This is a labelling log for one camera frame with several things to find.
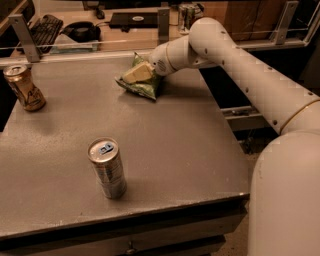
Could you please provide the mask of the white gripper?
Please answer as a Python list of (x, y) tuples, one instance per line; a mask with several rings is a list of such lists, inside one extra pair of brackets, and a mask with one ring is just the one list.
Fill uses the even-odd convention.
[(122, 79), (129, 84), (145, 81), (152, 77), (153, 71), (160, 76), (167, 76), (176, 71), (167, 55), (169, 43), (157, 46), (149, 55), (149, 62), (143, 61), (132, 67), (122, 75)]

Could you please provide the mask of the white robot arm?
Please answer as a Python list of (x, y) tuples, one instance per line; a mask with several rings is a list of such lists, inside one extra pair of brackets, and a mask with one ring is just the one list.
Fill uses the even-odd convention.
[(248, 256), (320, 256), (320, 97), (240, 48), (221, 23), (201, 18), (156, 47), (124, 80), (145, 81), (216, 64), (278, 136), (253, 171)]

